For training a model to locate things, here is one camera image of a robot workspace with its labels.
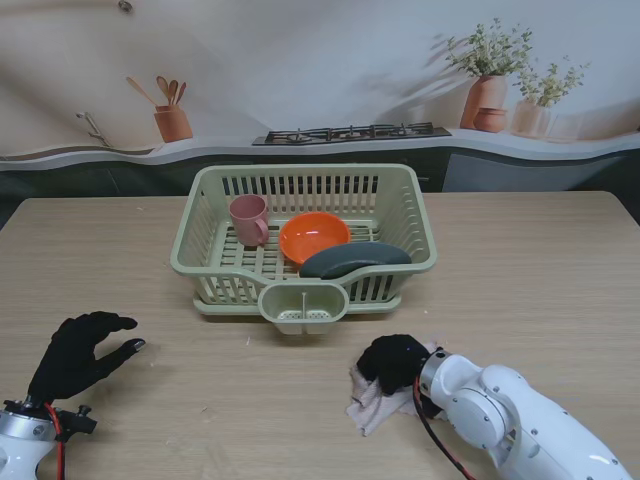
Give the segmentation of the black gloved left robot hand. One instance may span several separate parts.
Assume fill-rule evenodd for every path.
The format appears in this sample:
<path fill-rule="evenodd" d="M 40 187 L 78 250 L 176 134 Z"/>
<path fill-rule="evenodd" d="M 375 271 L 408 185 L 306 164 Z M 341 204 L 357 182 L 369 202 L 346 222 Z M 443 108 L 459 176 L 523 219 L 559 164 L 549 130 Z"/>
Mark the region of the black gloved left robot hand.
<path fill-rule="evenodd" d="M 107 337 L 132 330 L 137 321 L 116 313 L 97 311 L 66 319 L 51 337 L 48 348 L 29 384 L 33 404 L 69 399 L 107 378 L 146 344 L 141 338 L 124 342 L 97 358 L 95 348 Z"/>

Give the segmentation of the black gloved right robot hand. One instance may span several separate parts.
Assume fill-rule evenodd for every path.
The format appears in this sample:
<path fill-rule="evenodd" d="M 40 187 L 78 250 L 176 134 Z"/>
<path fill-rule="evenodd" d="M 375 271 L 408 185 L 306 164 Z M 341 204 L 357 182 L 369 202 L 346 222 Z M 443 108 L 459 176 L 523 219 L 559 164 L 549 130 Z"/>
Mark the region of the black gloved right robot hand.
<path fill-rule="evenodd" d="M 419 377 L 431 352 L 407 334 L 376 338 L 356 362 L 360 374 L 368 381 L 378 381 L 384 395 L 410 386 Z"/>

